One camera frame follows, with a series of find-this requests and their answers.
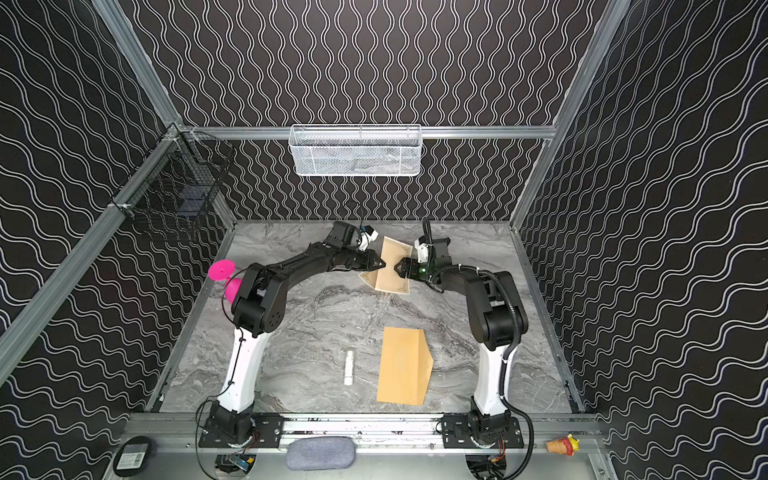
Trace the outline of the tan lined letter paper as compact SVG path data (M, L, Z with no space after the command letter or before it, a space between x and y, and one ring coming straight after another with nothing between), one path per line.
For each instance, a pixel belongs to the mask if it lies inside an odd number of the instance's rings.
M400 277L395 271L395 266L403 259L410 258L413 252L413 246L385 237L381 246L380 257L385 266L381 269L362 272L358 277L375 291L409 295L410 281L407 278Z

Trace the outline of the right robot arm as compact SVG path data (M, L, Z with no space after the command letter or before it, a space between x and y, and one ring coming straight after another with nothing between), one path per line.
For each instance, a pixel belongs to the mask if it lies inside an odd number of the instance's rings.
M470 331L479 344L479 366L463 426L483 448L520 448L522 414L510 407L507 390L510 363L528 331L527 314L509 272L455 263L449 245L448 238L435 239L426 232L414 242L416 256L399 261L395 272L439 293L465 298Z

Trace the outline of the brown manila envelope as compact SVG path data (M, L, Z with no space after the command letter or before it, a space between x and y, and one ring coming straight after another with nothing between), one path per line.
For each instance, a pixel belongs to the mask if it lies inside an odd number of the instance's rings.
M434 365L421 329L386 327L382 340L377 401L423 405Z

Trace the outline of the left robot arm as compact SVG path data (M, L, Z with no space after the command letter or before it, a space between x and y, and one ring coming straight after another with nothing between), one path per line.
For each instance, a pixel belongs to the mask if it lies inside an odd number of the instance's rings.
M232 445L250 441L256 378L269 339L285 319L289 291L320 274L384 268L386 261L371 247L377 239L370 225L336 221L323 240L286 260L255 262L239 272L229 260L211 266L212 280L227 281L224 310L234 326L234 344L222 391L211 399L206 430Z

